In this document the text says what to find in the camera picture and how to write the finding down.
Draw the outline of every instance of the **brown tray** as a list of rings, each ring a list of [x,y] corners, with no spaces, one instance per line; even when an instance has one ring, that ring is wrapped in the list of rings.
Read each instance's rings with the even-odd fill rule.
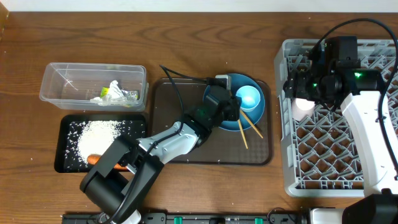
[[[194,80],[182,78],[174,79],[180,91],[186,110],[200,105],[206,85]],[[266,108],[264,115],[256,124],[264,139],[261,139],[252,128],[244,131],[249,149],[246,149],[240,132],[225,131],[214,128],[207,142],[201,147],[194,149],[187,155],[178,156],[172,163],[185,164],[223,164],[223,165],[252,165],[263,166],[268,164],[273,156],[272,147],[272,124],[270,89],[262,81],[256,81],[261,87]],[[181,107],[168,79],[161,79],[154,85],[152,100],[152,123],[151,135],[158,134],[173,125],[181,116]]]

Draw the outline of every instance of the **clear plastic container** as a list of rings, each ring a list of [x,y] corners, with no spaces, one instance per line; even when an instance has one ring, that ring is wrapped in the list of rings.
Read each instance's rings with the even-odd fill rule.
[[[133,106],[101,106],[90,102],[113,80],[123,90],[138,91]],[[40,99],[66,110],[144,111],[147,90],[146,70],[140,65],[50,63],[44,72]]]

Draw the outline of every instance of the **green light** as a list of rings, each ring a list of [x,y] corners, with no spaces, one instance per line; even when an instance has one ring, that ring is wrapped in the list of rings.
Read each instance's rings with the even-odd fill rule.
[[[356,77],[356,78],[359,78],[359,77],[361,77],[361,76],[362,76],[362,73],[359,73],[359,72],[354,72],[354,75],[355,75],[355,77]]]

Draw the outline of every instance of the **white wall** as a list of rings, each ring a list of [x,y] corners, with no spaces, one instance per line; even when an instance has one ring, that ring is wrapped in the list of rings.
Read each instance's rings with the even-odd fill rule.
[[[398,0],[0,0],[9,11],[398,12]]]

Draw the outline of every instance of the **wooden table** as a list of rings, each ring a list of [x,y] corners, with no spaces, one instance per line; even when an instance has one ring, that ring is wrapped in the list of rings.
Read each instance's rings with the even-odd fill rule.
[[[143,65],[150,84],[165,77],[163,64],[196,77],[247,73],[270,86],[273,161],[265,167],[168,164],[145,199],[147,209],[267,213],[351,205],[358,198],[285,193],[273,61],[285,39],[319,38],[357,17],[380,19],[398,34],[398,14],[12,12],[0,43],[0,223],[60,223],[66,212],[99,211],[79,190],[85,174],[53,169],[60,120],[76,111],[39,100],[50,62]],[[334,34],[388,38],[369,23]]]

